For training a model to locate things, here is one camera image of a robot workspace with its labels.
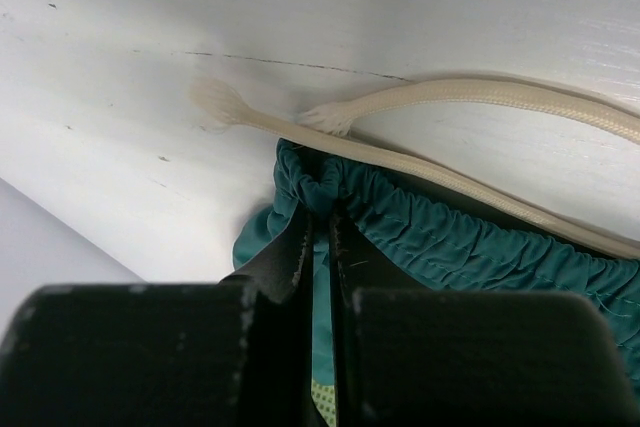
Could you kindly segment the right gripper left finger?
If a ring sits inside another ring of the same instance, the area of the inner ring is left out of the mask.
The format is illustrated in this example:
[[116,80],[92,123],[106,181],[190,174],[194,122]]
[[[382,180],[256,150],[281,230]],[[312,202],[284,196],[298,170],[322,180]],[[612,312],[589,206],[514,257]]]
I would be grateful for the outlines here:
[[53,284],[1,344],[5,426],[311,426],[313,222],[216,284]]

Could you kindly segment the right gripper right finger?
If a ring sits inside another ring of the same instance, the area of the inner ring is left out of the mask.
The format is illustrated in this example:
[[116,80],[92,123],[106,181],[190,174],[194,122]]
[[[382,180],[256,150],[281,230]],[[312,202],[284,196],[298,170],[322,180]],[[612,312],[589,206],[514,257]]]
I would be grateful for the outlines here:
[[604,317],[575,294],[433,291],[342,209],[329,227],[341,426],[635,426]]

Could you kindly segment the teal green shorts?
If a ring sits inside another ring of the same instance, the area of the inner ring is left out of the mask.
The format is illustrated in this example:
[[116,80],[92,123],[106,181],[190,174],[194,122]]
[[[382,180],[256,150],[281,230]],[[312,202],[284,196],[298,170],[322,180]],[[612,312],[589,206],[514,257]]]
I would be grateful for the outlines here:
[[287,226],[295,209],[325,222],[345,204],[360,232],[404,273],[433,289],[551,290],[592,301],[613,330],[639,384],[639,262],[581,252],[549,235],[457,210],[382,168],[278,143],[272,204],[250,218],[233,246],[240,268]]

